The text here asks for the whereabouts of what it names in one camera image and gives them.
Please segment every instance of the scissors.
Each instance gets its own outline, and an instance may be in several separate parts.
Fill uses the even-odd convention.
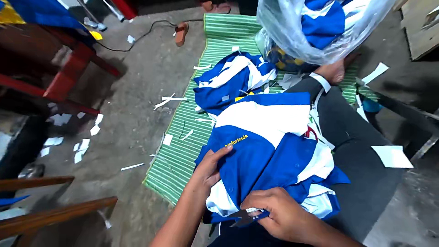
[[[250,216],[250,213],[254,213],[254,212],[261,212],[259,215],[256,216]],[[228,216],[228,218],[241,218],[240,220],[238,220],[237,222],[235,222],[232,226],[237,226],[237,227],[241,227],[244,225],[248,225],[252,222],[255,222],[259,219],[265,218],[268,215],[270,215],[270,212],[265,210],[265,209],[259,209],[259,208],[247,208],[247,209],[243,209],[243,210],[239,210],[238,212],[235,212],[231,215]]]

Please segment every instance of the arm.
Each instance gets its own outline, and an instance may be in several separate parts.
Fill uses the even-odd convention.
[[[258,222],[278,239],[315,247],[364,247],[305,211],[283,188],[252,191],[241,204],[241,209],[250,207],[270,212]]]
[[[155,235],[151,247],[190,246],[206,208],[210,188],[220,180],[216,169],[218,160],[228,154],[233,146],[216,153],[209,150],[200,162],[166,223]]]

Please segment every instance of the dark pants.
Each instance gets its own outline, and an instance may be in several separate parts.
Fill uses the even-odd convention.
[[[307,76],[286,92],[309,92],[313,102],[322,88],[317,80]],[[384,167],[371,146],[391,143],[346,102],[337,87],[322,94],[317,110],[322,134],[335,146],[334,163],[352,182],[331,187],[336,192],[341,211],[327,223],[362,242],[389,203],[406,169]],[[249,228],[265,231],[256,225]],[[245,239],[240,231],[248,232],[241,229],[236,229],[234,234],[225,232],[213,246],[217,241],[232,244],[235,235]],[[255,232],[251,234],[252,238],[257,235]]]

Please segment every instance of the hand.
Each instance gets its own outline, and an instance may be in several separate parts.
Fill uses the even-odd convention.
[[[195,169],[188,185],[193,185],[193,189],[204,188],[207,193],[210,193],[210,188],[221,179],[220,172],[216,168],[218,161],[232,149],[233,145],[228,145],[215,153],[212,150],[207,151],[203,160]]]
[[[281,187],[252,191],[241,204],[241,209],[263,208],[270,216],[258,220],[272,236],[294,243],[314,243],[319,218],[305,211]]]

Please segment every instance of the blue fabric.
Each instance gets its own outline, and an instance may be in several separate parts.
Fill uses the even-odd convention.
[[[16,198],[0,198],[0,206],[7,206],[19,202],[29,196],[21,196]]]
[[[235,104],[246,101],[254,101],[260,105],[306,105],[309,104],[309,93],[250,95]],[[262,136],[231,125],[212,129],[207,145],[201,148],[195,160],[195,168],[208,150],[216,152],[232,140],[243,136],[246,138],[235,143],[233,151],[218,162],[224,187],[237,207],[252,190],[283,187],[294,200],[302,203],[309,194],[311,184],[329,187],[336,183],[350,183],[347,176],[335,167],[327,179],[313,175],[295,184],[298,174],[313,157],[317,144],[315,140],[286,133],[275,149]],[[218,223],[225,220],[230,218],[223,218],[210,211],[203,216],[204,223]]]
[[[194,78],[197,85],[200,82],[211,82],[212,78],[218,76],[220,73],[227,71],[229,68],[223,69],[226,62],[231,62],[235,57],[242,55],[250,59],[257,69],[261,72],[261,75],[270,73],[276,66],[273,63],[265,62],[261,66],[261,55],[251,56],[248,52],[236,51],[223,59],[221,59],[211,70],[204,72],[200,77]],[[245,96],[246,94],[241,92],[248,90],[248,79],[250,77],[250,69],[248,67],[242,69],[234,77],[232,77],[227,83],[219,86],[218,88],[212,87],[196,87],[195,102],[203,110],[208,113],[219,115],[223,110],[235,102],[235,98]],[[229,96],[229,99],[223,101],[223,96]]]
[[[74,19],[57,0],[9,0],[27,23],[88,30]]]
[[[311,6],[319,6],[322,0],[311,1]],[[323,49],[345,31],[345,13],[341,4],[335,1],[325,16],[312,19],[302,16],[302,31],[306,40],[315,48]]]

